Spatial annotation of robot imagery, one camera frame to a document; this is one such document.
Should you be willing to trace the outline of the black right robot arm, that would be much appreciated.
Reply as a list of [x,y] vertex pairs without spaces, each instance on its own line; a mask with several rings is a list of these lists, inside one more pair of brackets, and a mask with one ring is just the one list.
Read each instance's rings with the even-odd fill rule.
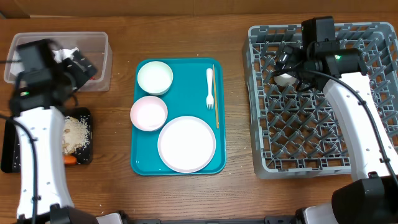
[[323,92],[337,118],[353,182],[331,201],[297,210],[294,223],[396,223],[397,153],[371,95],[359,49],[342,49],[331,16],[303,21],[302,48],[279,50],[273,77],[283,74]]

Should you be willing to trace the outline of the white plastic fork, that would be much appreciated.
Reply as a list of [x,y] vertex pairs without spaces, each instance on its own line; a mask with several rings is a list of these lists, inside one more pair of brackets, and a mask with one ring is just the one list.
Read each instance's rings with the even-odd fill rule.
[[213,109],[214,107],[214,97],[213,97],[213,69],[206,69],[206,80],[207,80],[207,90],[208,94],[206,97],[206,107],[208,110]]

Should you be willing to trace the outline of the white plastic cup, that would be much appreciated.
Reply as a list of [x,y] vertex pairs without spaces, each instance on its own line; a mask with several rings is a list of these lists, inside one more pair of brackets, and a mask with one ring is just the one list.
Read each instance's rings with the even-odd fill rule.
[[287,73],[284,73],[278,76],[274,76],[274,81],[279,86],[289,86],[294,85],[297,79]]

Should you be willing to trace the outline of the white tissue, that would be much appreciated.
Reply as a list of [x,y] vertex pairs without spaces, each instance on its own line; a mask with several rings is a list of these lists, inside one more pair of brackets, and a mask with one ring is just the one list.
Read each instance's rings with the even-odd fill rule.
[[53,59],[57,63],[61,63],[63,60],[69,58],[71,60],[74,59],[74,53],[79,52],[79,48],[75,47],[74,49],[60,49],[60,50],[53,50]]

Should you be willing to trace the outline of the wooden chopstick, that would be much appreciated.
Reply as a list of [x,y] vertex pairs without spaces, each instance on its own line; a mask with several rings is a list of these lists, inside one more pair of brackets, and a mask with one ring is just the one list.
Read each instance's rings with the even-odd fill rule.
[[214,91],[214,101],[215,101],[215,116],[216,116],[216,128],[220,128],[219,115],[218,115],[218,100],[217,100],[217,89],[216,89],[216,73],[215,65],[212,65],[213,70],[213,91]]

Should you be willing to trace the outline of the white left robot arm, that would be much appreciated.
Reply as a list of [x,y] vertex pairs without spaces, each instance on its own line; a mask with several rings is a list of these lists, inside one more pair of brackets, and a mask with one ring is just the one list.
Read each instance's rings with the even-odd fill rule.
[[79,53],[54,59],[52,39],[16,47],[24,69],[17,75],[8,121],[16,127],[21,157],[18,223],[127,223],[121,212],[96,217],[75,208],[62,152],[64,103],[96,69]]

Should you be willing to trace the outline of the white round plate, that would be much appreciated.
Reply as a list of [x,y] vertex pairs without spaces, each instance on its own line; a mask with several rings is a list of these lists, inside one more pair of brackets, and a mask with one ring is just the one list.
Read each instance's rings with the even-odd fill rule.
[[204,120],[180,116],[162,128],[157,148],[168,168],[189,174],[202,170],[211,162],[216,151],[216,137]]

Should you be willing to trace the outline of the white bowl with crumbs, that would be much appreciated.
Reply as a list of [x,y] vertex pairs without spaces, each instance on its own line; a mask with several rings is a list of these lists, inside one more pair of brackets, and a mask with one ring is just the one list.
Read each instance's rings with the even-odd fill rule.
[[137,82],[148,94],[163,95],[173,82],[173,71],[164,62],[152,61],[144,64],[138,71]]

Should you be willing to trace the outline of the orange carrot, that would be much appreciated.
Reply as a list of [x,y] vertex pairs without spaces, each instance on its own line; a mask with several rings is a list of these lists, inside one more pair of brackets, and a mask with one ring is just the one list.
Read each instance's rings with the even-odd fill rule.
[[65,165],[74,166],[75,164],[77,164],[77,158],[72,155],[65,155],[63,157],[63,162]]

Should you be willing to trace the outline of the pink bowl with cereal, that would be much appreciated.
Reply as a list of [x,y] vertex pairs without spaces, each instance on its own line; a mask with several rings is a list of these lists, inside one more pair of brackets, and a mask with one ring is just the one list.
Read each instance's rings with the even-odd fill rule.
[[162,99],[156,96],[139,98],[131,107],[130,119],[141,131],[156,131],[166,122],[168,109]]

